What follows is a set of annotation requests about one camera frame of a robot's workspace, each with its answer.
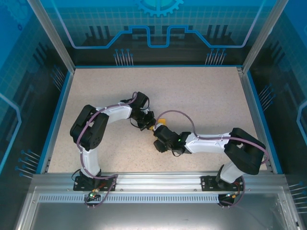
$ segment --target speckled tabletop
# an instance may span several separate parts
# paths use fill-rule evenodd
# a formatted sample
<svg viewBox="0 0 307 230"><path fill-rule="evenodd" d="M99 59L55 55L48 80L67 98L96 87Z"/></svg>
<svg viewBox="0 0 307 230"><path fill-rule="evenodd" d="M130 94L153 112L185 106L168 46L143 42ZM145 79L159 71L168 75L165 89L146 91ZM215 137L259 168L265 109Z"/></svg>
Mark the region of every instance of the speckled tabletop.
<svg viewBox="0 0 307 230"><path fill-rule="evenodd" d="M199 134L219 134L240 127L256 137L236 67L77 69L51 158L49 173L80 168L80 155L69 135L82 108L105 107L141 91L150 98L157 117L165 110L188 114ZM166 114L177 133L191 131L180 114ZM174 157L158 152L152 131L133 127L129 120L109 124L98 147L103 172L217 171L229 161L225 154L195 153Z"/></svg>

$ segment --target enclosure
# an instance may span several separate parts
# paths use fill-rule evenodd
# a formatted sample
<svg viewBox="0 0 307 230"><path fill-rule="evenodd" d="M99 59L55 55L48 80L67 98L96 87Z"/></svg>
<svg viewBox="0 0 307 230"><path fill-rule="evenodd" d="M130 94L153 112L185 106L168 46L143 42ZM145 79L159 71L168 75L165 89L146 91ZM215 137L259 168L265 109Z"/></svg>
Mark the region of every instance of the enclosure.
<svg viewBox="0 0 307 230"><path fill-rule="evenodd" d="M305 229L306 9L299 0L0 0L1 229ZM102 174L119 174L115 190L87 210L88 192L71 180L81 168L71 126L85 105L134 91L155 117L180 110L198 133L240 127L266 146L259 174L243 176L240 205L221 207L221 193L202 187L227 155L160 153L152 132L121 120L98 147ZM163 118L191 131L184 116Z"/></svg>

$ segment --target gear icon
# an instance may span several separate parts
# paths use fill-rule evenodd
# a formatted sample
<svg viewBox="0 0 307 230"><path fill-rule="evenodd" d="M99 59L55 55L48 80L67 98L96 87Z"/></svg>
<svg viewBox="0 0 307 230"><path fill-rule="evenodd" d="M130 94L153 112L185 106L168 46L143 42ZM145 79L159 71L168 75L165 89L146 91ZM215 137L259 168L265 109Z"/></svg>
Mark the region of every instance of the gear icon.
<svg viewBox="0 0 307 230"><path fill-rule="evenodd" d="M144 13L160 17L161 14L166 16L168 13L173 13L173 10L178 10L179 4L183 4L183 0L136 0L136 4L138 4L139 10L143 10Z"/></svg>
<svg viewBox="0 0 307 230"><path fill-rule="evenodd" d="M22 24L29 14L26 0L0 0L0 6L6 6L8 12L18 24Z"/></svg>

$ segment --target yellow connector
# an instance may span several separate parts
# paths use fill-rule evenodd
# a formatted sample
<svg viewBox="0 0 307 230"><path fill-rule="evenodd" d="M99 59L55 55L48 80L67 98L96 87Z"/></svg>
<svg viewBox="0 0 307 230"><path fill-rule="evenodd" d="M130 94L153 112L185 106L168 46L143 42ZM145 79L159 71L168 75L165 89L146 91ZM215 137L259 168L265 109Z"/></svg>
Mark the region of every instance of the yellow connector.
<svg viewBox="0 0 307 230"><path fill-rule="evenodd" d="M161 123L161 124L163 124L163 125L166 126L166 119L160 118L160 119L158 120L158 124L159 124L159 123Z"/></svg>

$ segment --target perforated metal strip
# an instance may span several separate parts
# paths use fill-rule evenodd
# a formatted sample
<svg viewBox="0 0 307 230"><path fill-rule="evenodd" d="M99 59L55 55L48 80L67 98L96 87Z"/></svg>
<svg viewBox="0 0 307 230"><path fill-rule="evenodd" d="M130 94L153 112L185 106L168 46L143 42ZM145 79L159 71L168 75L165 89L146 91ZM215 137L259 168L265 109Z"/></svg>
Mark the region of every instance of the perforated metal strip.
<svg viewBox="0 0 307 230"><path fill-rule="evenodd" d="M39 203L83 203L84 194L41 194ZM218 195L208 194L111 194L106 203L219 203Z"/></svg>

